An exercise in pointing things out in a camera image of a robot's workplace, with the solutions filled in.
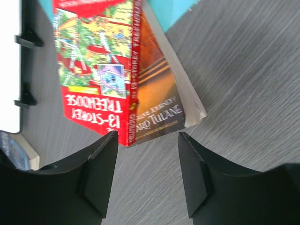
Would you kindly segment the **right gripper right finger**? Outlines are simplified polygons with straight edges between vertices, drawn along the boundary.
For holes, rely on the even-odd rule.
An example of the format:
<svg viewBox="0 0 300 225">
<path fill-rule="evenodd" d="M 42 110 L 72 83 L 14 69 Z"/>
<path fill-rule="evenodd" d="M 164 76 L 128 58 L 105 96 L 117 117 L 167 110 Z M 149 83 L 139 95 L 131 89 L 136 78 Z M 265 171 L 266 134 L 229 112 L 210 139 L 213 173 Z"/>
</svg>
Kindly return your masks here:
<svg viewBox="0 0 300 225">
<path fill-rule="evenodd" d="M 178 150 L 188 217 L 195 225 L 299 224 L 299 164 L 255 171 L 184 132 L 179 133 Z"/>
</svg>

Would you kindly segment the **brown Edward Tulane book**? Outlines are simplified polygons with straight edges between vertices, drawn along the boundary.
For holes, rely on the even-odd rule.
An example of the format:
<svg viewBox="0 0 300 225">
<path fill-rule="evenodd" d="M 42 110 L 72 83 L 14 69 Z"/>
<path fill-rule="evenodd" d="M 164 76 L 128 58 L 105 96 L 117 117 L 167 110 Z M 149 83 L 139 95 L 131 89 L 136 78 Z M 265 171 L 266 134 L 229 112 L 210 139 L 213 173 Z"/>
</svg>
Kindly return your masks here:
<svg viewBox="0 0 300 225">
<path fill-rule="evenodd" d="M 207 116 L 150 4 L 142 3 L 135 145 L 197 125 Z"/>
</svg>

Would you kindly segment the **red Treehouse book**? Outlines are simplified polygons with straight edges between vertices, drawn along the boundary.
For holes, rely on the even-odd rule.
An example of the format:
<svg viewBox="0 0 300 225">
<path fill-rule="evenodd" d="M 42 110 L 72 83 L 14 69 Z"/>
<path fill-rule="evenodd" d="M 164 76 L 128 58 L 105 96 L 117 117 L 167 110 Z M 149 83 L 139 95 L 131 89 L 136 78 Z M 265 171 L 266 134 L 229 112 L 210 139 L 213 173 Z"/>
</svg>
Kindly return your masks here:
<svg viewBox="0 0 300 225">
<path fill-rule="evenodd" d="M 140 0 L 54 0 L 53 32 L 64 116 L 135 143 Z"/>
</svg>

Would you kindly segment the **blue Nineteen Eighty-Four book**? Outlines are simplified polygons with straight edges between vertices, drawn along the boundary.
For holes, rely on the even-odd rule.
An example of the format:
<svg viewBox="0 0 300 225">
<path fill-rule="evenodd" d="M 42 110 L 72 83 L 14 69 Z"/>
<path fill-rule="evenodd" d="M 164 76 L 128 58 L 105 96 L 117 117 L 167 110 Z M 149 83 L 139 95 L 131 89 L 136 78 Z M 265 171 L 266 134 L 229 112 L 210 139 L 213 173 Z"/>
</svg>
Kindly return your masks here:
<svg viewBox="0 0 300 225">
<path fill-rule="evenodd" d="M 0 132 L 0 148 L 13 165 L 20 170 L 40 169 L 40 156 L 22 134 Z"/>
</svg>

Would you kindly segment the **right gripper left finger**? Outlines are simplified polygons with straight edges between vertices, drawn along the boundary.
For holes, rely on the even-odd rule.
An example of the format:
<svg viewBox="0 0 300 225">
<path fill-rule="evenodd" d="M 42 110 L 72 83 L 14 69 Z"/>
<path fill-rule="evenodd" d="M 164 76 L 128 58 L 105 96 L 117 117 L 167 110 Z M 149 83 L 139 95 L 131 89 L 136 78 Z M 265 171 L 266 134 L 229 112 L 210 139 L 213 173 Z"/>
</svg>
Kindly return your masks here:
<svg viewBox="0 0 300 225">
<path fill-rule="evenodd" d="M 108 210 L 118 138 L 118 133 L 111 131 L 37 171 L 19 170 L 1 154 L 1 224 L 101 224 Z"/>
</svg>

